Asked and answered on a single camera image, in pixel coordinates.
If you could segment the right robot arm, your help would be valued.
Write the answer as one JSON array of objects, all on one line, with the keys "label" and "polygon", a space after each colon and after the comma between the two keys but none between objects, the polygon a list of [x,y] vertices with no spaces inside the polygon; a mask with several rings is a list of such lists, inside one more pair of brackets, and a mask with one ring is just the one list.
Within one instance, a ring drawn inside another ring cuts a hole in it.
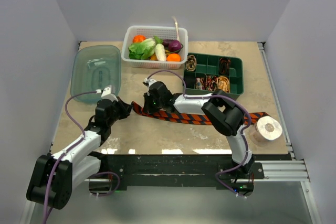
[{"label": "right robot arm", "polygon": [[144,94],[145,113],[175,120],[209,122],[217,132],[226,136],[235,175],[246,178],[252,173],[254,159],[244,134],[251,125],[251,117],[239,103],[224,95],[223,90],[197,96],[173,94],[163,82],[154,79],[145,79],[143,84],[148,88]]}]

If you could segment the orange pepper back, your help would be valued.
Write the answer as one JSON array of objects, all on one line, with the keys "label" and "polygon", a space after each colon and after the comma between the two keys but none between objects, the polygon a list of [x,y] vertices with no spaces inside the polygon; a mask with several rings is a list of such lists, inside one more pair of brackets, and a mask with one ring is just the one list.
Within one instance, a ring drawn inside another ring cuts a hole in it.
[{"label": "orange pepper back", "polygon": [[146,40],[146,37],[143,35],[136,35],[133,37],[133,43],[140,43]]}]

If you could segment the green lettuce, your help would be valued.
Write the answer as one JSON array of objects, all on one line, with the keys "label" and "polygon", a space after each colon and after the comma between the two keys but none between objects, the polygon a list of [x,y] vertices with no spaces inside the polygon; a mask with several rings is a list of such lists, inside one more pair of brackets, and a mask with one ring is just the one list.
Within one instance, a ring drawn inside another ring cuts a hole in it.
[{"label": "green lettuce", "polygon": [[147,60],[155,53],[156,41],[149,38],[140,43],[132,43],[129,49],[129,58],[134,60]]}]

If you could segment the black orange rolled tie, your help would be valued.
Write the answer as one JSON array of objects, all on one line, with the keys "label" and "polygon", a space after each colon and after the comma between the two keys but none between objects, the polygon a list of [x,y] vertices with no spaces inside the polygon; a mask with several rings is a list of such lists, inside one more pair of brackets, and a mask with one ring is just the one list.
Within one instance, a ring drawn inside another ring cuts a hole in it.
[{"label": "black orange rolled tie", "polygon": [[228,76],[230,72],[231,60],[229,58],[220,58],[218,65],[218,72],[222,75]]}]

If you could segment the brown patterned rolled tie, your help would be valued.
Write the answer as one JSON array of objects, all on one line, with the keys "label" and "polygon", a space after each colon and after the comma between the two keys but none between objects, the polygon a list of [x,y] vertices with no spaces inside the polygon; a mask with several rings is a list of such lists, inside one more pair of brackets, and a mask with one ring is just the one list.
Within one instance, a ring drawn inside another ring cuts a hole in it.
[{"label": "brown patterned rolled tie", "polygon": [[185,70],[195,71],[197,66],[197,60],[194,55],[188,55],[185,63]]}]

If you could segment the white radish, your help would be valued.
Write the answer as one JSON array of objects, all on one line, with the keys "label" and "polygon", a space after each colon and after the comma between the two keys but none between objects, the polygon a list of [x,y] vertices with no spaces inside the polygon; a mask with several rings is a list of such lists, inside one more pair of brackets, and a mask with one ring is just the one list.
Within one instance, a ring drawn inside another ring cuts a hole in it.
[{"label": "white radish", "polygon": [[158,61],[166,61],[165,48],[162,44],[155,46],[155,55]]}]

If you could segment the red patterned rolled tie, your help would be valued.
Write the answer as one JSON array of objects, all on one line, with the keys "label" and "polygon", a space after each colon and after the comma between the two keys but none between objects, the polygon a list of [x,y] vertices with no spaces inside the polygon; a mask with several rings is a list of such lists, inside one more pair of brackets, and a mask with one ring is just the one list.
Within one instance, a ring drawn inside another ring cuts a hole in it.
[{"label": "red patterned rolled tie", "polygon": [[204,87],[208,91],[215,91],[218,89],[217,77],[206,75],[204,80]]}]

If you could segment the gold rolled tie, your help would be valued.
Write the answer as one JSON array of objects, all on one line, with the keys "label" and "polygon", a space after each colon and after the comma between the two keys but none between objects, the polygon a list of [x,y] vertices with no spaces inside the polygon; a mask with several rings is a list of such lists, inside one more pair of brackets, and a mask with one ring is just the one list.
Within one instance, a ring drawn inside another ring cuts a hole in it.
[{"label": "gold rolled tie", "polygon": [[219,76],[217,78],[217,86],[219,89],[222,89],[224,92],[230,93],[230,82],[227,77]]}]

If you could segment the clear teal plastic container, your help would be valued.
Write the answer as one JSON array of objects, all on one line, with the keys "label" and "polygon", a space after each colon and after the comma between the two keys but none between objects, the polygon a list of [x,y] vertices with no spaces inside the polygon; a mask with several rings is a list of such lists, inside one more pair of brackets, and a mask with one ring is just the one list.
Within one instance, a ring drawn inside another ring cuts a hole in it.
[{"label": "clear teal plastic container", "polygon": [[77,102],[96,104],[97,94],[89,91],[103,90],[111,86],[112,93],[118,95],[121,87],[121,53],[113,45],[96,45],[80,49],[75,56],[70,94],[76,95]]}]

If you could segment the orange navy striped tie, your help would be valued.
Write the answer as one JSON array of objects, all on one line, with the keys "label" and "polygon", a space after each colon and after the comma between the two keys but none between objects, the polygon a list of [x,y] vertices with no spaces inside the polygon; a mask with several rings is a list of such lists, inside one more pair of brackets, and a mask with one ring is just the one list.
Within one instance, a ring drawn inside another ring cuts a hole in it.
[{"label": "orange navy striped tie", "polygon": [[141,116],[146,116],[149,118],[154,118],[162,121],[170,121],[174,123],[181,124],[192,124],[192,125],[212,125],[210,120],[205,115],[197,115],[197,114],[176,114],[176,113],[168,113],[163,110],[159,112],[154,112],[153,114],[147,113],[144,111],[143,107],[138,105],[135,102],[132,102],[133,111]]}]

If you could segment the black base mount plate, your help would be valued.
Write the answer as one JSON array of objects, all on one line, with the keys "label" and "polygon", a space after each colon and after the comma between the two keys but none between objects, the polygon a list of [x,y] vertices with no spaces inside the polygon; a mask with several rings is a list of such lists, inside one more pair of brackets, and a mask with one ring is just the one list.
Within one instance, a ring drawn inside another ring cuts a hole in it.
[{"label": "black base mount plate", "polygon": [[103,172],[114,172],[113,187],[215,187],[226,185],[241,192],[253,191],[253,182],[263,179],[260,162],[250,161],[245,167],[231,170],[236,164],[229,154],[208,155],[111,155],[91,152],[101,162],[98,178],[109,179]]}]

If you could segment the purple onion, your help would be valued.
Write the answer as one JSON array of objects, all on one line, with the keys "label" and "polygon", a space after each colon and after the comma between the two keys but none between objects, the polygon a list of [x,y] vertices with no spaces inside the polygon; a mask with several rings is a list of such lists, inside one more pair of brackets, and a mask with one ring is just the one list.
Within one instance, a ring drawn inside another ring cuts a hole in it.
[{"label": "purple onion", "polygon": [[169,52],[180,51],[182,48],[182,44],[178,40],[173,40],[168,45]]}]

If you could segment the garlic stalk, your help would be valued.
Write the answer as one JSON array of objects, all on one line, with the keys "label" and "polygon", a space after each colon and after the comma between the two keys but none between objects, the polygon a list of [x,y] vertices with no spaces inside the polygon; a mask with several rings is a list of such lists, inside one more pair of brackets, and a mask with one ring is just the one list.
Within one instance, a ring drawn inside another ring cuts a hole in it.
[{"label": "garlic stalk", "polygon": [[179,27],[176,17],[172,16],[172,19],[174,20],[175,30],[176,30],[176,40],[180,41],[180,35],[179,35]]}]

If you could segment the green compartment tray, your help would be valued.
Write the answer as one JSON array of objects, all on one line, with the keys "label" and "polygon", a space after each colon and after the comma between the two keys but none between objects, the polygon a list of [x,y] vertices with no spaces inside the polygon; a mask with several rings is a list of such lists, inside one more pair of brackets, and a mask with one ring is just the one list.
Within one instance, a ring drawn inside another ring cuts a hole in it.
[{"label": "green compartment tray", "polygon": [[230,93],[225,93],[234,100],[244,93],[243,61],[240,58],[200,53],[189,53],[188,55],[194,55],[196,57],[197,66],[195,71],[187,71],[184,69],[183,79],[186,84],[186,94],[201,95],[213,92],[206,89],[196,90],[195,79],[203,78],[205,80],[206,75],[216,77],[225,76],[218,72],[220,58],[229,58],[231,60],[229,75],[225,76],[230,82]]}]

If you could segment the white perforated basket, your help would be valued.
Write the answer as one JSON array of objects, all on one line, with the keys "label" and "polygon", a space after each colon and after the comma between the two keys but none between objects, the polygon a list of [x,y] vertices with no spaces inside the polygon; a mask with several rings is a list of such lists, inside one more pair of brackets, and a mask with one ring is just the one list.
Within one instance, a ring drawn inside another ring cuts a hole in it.
[{"label": "white perforated basket", "polygon": [[[165,39],[179,38],[181,50],[177,53],[180,57],[176,61],[151,60],[156,55],[156,49],[163,49]],[[188,53],[188,32],[185,28],[163,26],[135,25],[127,29],[121,50],[121,58],[132,67],[178,69],[186,62]]]}]

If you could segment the paper tape roll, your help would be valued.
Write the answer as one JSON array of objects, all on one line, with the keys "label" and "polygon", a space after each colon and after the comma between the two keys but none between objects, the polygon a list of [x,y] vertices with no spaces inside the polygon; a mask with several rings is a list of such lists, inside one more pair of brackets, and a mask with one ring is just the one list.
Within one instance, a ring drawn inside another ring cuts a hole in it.
[{"label": "paper tape roll", "polygon": [[270,116],[263,116],[249,127],[249,138],[256,145],[263,146],[279,139],[282,136],[280,123]]}]

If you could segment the orange fruit front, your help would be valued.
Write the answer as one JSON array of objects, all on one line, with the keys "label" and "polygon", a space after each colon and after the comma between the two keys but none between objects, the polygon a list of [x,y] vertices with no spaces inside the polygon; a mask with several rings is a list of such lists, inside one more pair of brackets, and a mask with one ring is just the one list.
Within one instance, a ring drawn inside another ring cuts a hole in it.
[{"label": "orange fruit front", "polygon": [[167,56],[166,60],[169,62],[180,62],[181,57],[179,54],[170,54]]}]

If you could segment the colourful rolled tie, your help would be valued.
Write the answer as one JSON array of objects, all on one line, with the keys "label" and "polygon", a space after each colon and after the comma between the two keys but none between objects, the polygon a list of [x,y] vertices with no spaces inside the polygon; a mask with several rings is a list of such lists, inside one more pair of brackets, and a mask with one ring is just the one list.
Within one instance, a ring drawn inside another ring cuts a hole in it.
[{"label": "colourful rolled tie", "polygon": [[195,89],[196,90],[205,90],[204,79],[203,78],[196,78],[195,79]]}]

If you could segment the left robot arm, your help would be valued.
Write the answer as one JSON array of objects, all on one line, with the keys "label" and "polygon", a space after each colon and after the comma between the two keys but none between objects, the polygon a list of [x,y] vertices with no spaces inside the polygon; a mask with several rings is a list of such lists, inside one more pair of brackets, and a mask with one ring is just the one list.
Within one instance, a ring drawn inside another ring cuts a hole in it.
[{"label": "left robot arm", "polygon": [[37,158],[26,198],[29,201],[62,209],[72,190],[88,177],[103,178],[109,165],[91,155],[110,136],[112,125],[127,118],[132,105],[120,98],[101,99],[83,133],[63,150]]}]

